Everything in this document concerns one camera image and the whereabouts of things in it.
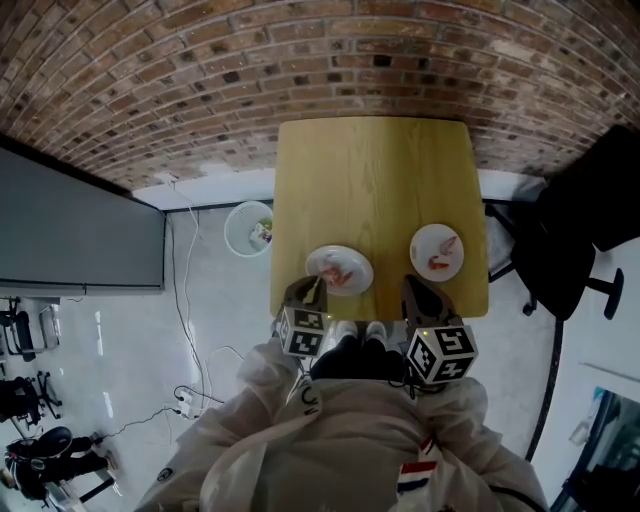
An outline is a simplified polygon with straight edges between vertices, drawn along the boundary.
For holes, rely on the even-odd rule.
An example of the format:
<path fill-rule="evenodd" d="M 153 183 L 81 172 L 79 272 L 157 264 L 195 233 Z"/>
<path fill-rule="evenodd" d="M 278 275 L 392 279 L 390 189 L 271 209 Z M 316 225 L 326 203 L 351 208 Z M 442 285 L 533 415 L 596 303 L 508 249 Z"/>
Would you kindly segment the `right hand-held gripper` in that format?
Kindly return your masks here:
<path fill-rule="evenodd" d="M 408 382 L 437 386 L 464 378 L 478 348 L 471 327 L 458 316 L 449 296 L 425 279 L 407 274 L 402 302 L 409 341 L 404 356 Z"/>

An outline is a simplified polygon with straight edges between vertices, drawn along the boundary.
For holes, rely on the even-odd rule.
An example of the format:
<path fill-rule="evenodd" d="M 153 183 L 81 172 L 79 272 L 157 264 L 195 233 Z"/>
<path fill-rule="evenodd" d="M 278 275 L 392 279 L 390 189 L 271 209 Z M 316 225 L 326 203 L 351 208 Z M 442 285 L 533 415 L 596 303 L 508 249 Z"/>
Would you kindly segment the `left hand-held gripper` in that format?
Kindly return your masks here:
<path fill-rule="evenodd" d="M 277 334 L 283 352 L 297 358 L 319 356 L 328 333 L 327 283 L 322 277 L 306 276 L 289 285 Z M 311 310 L 294 308 L 312 306 Z"/>

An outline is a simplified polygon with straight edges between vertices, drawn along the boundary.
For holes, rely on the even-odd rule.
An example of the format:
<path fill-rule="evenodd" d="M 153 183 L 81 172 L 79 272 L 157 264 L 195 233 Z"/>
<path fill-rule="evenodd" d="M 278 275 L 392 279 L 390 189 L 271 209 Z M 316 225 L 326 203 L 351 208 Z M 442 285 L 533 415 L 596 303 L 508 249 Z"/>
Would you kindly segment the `white plate with shrimp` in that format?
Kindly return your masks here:
<path fill-rule="evenodd" d="M 454 252 L 448 256 L 441 255 L 441 243 L 452 236 L 458 237 Z M 414 270 L 422 278 L 436 283 L 446 282 L 455 277 L 464 263 L 464 246 L 461 237 L 444 224 L 429 224 L 420 228 L 410 242 L 409 254 Z M 450 266 L 444 270 L 431 271 L 427 263 L 434 255 L 440 255 L 446 259 Z"/>

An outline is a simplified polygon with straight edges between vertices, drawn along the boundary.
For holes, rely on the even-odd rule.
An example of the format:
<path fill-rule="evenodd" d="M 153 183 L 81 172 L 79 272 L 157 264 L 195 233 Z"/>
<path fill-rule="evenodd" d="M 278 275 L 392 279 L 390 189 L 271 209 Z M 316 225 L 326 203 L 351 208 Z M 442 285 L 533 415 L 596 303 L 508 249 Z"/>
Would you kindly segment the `person's left forearm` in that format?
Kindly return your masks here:
<path fill-rule="evenodd" d="M 298 376 L 298 360 L 286 354 L 275 337 L 255 346 L 239 370 L 239 378 L 271 418 L 286 404 Z"/>

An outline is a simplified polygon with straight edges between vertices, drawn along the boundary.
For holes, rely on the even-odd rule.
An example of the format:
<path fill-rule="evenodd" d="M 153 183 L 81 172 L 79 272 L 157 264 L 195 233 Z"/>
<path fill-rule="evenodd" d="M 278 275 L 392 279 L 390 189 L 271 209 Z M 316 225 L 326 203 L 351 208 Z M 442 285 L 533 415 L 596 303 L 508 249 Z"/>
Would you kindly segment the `person's right forearm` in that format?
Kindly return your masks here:
<path fill-rule="evenodd" d="M 444 385 L 417 398 L 420 418 L 438 442 L 461 457 L 471 450 L 483 429 L 484 388 L 472 378 Z"/>

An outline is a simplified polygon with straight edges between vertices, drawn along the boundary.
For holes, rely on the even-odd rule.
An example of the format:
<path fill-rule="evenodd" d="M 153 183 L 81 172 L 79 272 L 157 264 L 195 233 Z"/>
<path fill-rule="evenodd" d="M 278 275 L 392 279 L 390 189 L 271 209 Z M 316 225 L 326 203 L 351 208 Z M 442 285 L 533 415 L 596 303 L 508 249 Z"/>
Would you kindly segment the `large white plate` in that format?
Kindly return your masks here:
<path fill-rule="evenodd" d="M 344 271 L 353 272 L 345 286 L 335 287 L 322 276 L 323 263 L 326 261 L 339 264 Z M 339 297 L 361 295 L 370 288 L 374 280 L 369 260 L 360 252 L 340 245 L 326 245 L 312 251 L 306 259 L 305 270 L 308 276 L 322 277 L 327 283 L 328 293 Z"/>

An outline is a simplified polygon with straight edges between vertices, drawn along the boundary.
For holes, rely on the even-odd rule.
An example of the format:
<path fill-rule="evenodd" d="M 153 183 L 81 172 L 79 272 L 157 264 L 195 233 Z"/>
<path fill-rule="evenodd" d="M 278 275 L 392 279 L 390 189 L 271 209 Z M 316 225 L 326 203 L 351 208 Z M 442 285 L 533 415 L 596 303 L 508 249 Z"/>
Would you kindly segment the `person's black trousers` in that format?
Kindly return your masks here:
<path fill-rule="evenodd" d="M 322 355 L 311 367 L 313 380 L 372 380 L 402 383 L 405 378 L 404 356 L 388 350 L 379 340 L 347 335 L 338 345 Z"/>

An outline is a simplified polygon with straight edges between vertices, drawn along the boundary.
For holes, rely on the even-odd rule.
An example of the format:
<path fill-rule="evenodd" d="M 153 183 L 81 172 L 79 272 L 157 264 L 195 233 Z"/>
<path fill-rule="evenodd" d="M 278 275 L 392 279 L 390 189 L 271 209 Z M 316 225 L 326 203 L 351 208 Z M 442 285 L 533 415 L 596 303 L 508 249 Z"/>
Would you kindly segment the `crumpled wrapper trash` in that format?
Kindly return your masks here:
<path fill-rule="evenodd" d="M 272 240 L 272 220 L 270 218 L 260 219 L 254 226 L 249 242 L 256 252 L 265 250 Z"/>

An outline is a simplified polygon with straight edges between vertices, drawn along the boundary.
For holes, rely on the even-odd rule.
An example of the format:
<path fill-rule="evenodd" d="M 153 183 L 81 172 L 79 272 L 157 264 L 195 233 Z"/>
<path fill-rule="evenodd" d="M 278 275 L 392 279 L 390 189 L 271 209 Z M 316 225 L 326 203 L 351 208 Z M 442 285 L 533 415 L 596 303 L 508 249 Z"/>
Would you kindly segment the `white mesh wastebasket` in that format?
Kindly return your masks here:
<path fill-rule="evenodd" d="M 252 258 L 265 253 L 270 245 L 256 252 L 249 242 L 249 236 L 255 224 L 262 218 L 272 220 L 271 208 L 259 201 L 246 201 L 236 206 L 227 216 L 224 224 L 224 240 L 231 252 L 243 258 Z"/>

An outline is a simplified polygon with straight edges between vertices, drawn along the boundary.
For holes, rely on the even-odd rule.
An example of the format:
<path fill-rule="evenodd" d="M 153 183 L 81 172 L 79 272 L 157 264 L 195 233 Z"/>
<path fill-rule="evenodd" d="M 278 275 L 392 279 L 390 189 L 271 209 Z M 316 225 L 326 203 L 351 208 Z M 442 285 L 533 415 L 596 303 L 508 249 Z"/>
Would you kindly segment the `black high-back office chair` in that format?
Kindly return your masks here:
<path fill-rule="evenodd" d="M 591 288 L 606 295 L 604 316 L 612 319 L 624 273 L 617 270 L 604 281 L 591 271 L 597 253 L 640 237 L 640 129 L 610 128 L 550 179 L 520 223 L 510 222 L 492 204 L 485 212 L 514 240 L 509 264 L 489 279 L 516 272 L 531 295 L 525 315 L 542 305 L 566 321 Z"/>

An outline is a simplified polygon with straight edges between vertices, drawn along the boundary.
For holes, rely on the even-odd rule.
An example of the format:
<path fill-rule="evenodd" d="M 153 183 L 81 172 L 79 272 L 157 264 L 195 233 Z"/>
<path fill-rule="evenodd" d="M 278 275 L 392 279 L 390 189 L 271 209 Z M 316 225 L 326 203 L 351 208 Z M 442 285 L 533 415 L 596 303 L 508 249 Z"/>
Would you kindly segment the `person's cream jacket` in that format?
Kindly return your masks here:
<path fill-rule="evenodd" d="M 386 382 L 299 375 L 274 418 L 241 383 L 178 438 L 134 512 L 548 512 L 532 465 L 485 425 L 487 395 L 458 457 L 419 396 Z"/>

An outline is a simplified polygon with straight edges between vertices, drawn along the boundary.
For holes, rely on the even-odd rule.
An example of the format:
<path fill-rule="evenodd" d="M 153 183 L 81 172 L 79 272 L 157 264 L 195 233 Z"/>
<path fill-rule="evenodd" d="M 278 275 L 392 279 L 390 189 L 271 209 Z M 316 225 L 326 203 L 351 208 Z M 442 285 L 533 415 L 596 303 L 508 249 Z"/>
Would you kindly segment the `metal shelf rack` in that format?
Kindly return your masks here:
<path fill-rule="evenodd" d="M 609 394 L 562 512 L 640 512 L 640 403 Z"/>

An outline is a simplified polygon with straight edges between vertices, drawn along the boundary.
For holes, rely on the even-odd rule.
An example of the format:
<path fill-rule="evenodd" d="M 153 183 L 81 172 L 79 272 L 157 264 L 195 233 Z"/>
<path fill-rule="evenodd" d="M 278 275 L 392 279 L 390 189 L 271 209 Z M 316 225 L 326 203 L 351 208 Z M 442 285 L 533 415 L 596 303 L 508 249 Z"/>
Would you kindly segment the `grey partition panel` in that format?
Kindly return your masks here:
<path fill-rule="evenodd" d="M 0 148 L 0 296 L 164 288 L 165 216 Z"/>

